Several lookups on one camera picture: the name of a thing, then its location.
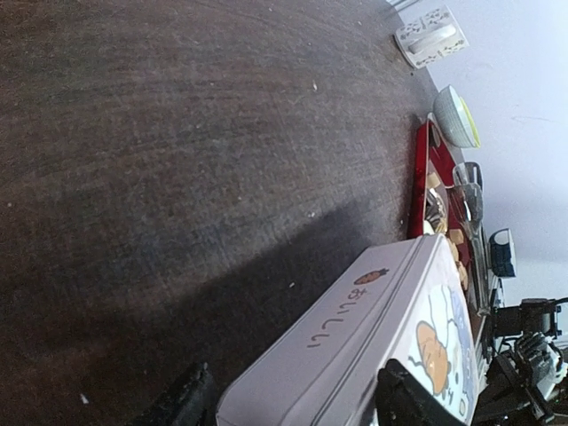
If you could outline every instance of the metal tongs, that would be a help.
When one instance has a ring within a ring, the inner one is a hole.
[[[471,242],[473,248],[474,289],[477,299],[477,315],[488,315],[489,306],[489,272],[487,268],[485,238],[483,235],[483,191],[481,179],[479,183],[465,182],[462,172],[463,164],[454,169],[454,186],[446,188],[448,200],[458,222]]]

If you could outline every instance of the white bowl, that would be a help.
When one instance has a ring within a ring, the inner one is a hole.
[[[462,100],[452,86],[444,88],[434,100],[434,116],[447,141],[459,148],[476,148]]]

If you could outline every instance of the white patterned mug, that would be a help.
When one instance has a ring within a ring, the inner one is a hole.
[[[394,37],[406,60],[414,68],[426,67],[469,46],[460,25],[446,6],[399,28]]]

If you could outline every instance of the cup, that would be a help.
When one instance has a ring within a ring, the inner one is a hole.
[[[439,7],[399,28],[394,38],[408,63],[416,69],[469,46],[447,6]]]

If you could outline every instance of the cartoon illustration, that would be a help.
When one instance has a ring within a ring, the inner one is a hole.
[[[415,343],[408,354],[409,371],[438,402],[466,422],[473,417],[475,386],[471,377],[469,330],[462,304],[449,287],[438,286],[420,308]]]
[[[369,282],[373,282],[373,281],[378,280],[379,278],[386,275],[387,273],[389,273],[389,270],[384,269],[384,268],[382,268],[380,271],[372,271],[372,272],[366,273],[362,277],[356,279],[353,284],[355,284],[356,286],[368,284]]]

